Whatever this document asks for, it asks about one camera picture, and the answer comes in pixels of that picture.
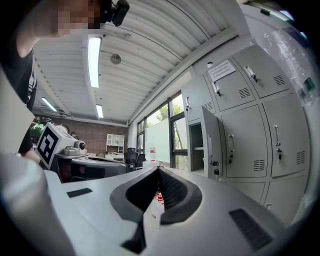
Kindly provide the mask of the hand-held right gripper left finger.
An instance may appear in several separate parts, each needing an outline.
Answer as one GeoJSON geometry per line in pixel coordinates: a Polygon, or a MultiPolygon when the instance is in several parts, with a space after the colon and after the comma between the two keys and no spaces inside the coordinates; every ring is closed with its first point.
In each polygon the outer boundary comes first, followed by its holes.
{"type": "Polygon", "coordinates": [[[53,175],[53,205],[77,256],[133,256],[122,245],[131,240],[138,224],[122,219],[110,202],[115,188],[144,178],[143,169],[118,176],[62,184],[53,175]]]}

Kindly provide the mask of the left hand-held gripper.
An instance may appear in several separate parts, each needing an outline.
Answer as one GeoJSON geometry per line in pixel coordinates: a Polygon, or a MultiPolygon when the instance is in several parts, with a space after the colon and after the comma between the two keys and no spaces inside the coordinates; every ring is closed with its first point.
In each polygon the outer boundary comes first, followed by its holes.
{"type": "MultiPolygon", "coordinates": [[[[84,141],[75,139],[57,125],[48,122],[40,135],[35,152],[50,170],[56,154],[67,157],[85,156],[87,149],[84,141]]],[[[128,172],[128,166],[123,161],[97,156],[72,159],[70,167],[72,182],[104,179],[128,172]]]]}

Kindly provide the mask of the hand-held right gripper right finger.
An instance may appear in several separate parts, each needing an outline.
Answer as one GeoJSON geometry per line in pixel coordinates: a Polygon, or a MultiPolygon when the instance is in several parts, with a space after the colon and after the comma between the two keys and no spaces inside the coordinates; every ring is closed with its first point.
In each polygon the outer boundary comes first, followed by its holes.
{"type": "Polygon", "coordinates": [[[221,181],[171,168],[174,174],[197,185],[202,193],[198,209],[184,222],[161,226],[148,256],[248,256],[254,252],[230,212],[243,209],[270,236],[285,226],[264,206],[221,181]]]}

